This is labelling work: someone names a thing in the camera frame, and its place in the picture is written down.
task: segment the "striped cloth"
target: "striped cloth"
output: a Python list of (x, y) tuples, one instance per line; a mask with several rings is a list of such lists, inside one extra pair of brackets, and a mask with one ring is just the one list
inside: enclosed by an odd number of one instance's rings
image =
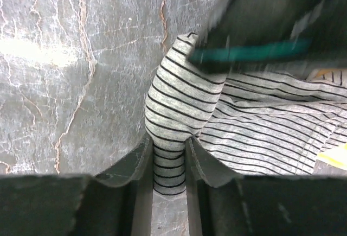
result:
[(187, 63), (193, 33), (179, 36), (146, 97), (155, 191), (185, 190), (185, 140), (195, 135), (246, 175), (309, 175), (321, 150), (347, 142), (347, 71), (313, 80), (287, 73), (207, 76)]

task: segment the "gray stone surface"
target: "gray stone surface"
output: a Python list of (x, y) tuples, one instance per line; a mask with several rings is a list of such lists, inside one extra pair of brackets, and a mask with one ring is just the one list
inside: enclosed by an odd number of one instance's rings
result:
[[(215, 0), (0, 0), (0, 174), (96, 174), (144, 133), (163, 53)], [(155, 195), (153, 235), (188, 235)]]

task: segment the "striped shirt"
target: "striped shirt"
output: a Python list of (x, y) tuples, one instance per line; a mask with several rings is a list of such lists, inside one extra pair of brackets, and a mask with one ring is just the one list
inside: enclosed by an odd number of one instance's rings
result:
[(347, 71), (204, 75), (187, 63), (193, 33), (176, 38), (146, 97), (154, 189), (185, 190), (185, 140), (245, 175), (310, 175), (321, 150), (347, 142)]

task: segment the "blurred black object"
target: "blurred black object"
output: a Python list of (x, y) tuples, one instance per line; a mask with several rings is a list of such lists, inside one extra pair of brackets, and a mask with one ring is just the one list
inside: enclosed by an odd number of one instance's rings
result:
[(0, 177), (0, 235), (150, 236), (152, 140), (95, 178)]
[[(220, 0), (188, 60), (205, 73), (347, 68), (346, 5), (347, 0)], [(293, 50), (284, 52), (284, 42)]]
[(347, 235), (347, 180), (242, 176), (192, 138), (186, 145), (190, 236)]

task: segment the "striped fabric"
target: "striped fabric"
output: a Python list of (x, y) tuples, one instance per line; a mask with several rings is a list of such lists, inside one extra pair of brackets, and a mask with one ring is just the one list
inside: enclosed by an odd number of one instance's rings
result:
[(310, 81), (287, 73), (207, 76), (185, 60), (196, 38), (176, 39), (146, 98), (155, 191), (185, 190), (184, 142), (193, 135), (247, 175), (309, 175), (317, 153), (347, 142), (347, 71)]

